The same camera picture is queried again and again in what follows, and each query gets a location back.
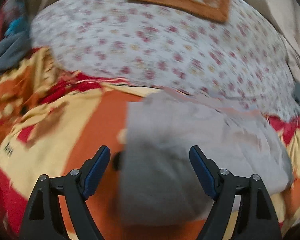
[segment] folded gray fabric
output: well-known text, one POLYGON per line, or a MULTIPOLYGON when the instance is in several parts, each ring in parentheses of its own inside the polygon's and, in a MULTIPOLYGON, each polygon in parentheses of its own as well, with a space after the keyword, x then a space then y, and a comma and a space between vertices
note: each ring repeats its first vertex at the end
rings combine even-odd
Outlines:
MULTIPOLYGON (((207 218, 213 201, 189 161, 193 145, 234 175, 259 174, 270 195, 292 181, 286 149, 261 114, 225 113, 166 92, 152 94, 128 107, 120 177, 124 224, 163 226, 207 218)), ((233 211, 239 204, 236 196, 233 211)))
POLYGON ((19 66, 20 60, 31 49, 31 41, 25 32, 17 33, 0 41, 0 75, 19 66))

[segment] blue gripper pad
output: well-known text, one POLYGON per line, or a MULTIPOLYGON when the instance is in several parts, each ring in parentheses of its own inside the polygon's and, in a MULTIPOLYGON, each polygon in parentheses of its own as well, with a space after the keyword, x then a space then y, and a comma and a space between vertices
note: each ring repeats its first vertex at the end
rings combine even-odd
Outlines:
POLYGON ((215 190, 214 178, 194 147, 190 148, 189 158, 205 194, 216 200, 218 194, 215 190))
POLYGON ((110 161, 110 149, 108 147, 104 147, 99 150, 102 152, 96 153, 96 155, 99 154, 99 157, 93 164, 84 181, 84 191, 82 192, 82 196, 86 200, 95 193, 102 175, 110 161))

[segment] white floral fabric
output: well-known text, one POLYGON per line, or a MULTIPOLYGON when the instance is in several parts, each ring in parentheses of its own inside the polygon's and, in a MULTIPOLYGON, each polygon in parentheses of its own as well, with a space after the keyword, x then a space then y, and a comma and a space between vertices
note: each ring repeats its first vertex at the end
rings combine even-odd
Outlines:
POLYGON ((290 120, 300 113, 285 46, 242 0, 226 24, 127 0, 60 0, 32 22, 35 46, 52 47, 68 70, 124 77, 188 94, 220 94, 290 120))

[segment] metal screw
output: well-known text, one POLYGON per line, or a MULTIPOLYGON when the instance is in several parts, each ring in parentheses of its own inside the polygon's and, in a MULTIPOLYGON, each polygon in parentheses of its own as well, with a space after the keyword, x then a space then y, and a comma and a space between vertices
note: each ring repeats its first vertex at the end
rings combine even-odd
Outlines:
POLYGON ((44 181, 46 178, 47 178, 47 175, 46 174, 42 174, 42 175, 40 175, 39 180, 40 181, 44 181))
POLYGON ((252 178, 256 181, 260 180, 260 176, 258 174, 253 174, 252 178))
POLYGON ((74 169, 74 170, 70 171, 70 174, 72 176, 78 175, 79 174, 79 170, 78 169, 74 169))
POLYGON ((220 173, 221 173, 222 175, 228 175, 228 174, 229 174, 229 171, 228 171, 227 169, 221 169, 221 170, 220 170, 220 173))

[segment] orange border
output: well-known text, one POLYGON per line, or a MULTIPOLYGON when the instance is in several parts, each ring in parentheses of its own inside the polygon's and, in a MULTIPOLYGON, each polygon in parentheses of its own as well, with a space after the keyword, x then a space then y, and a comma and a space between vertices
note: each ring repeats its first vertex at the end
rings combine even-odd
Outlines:
POLYGON ((220 0, 218 8, 211 7, 210 5, 199 3, 194 0, 139 0, 151 2, 155 4, 175 7, 183 9, 187 12, 196 14, 201 17, 209 18, 218 22, 226 22, 229 15, 230 0, 220 0))

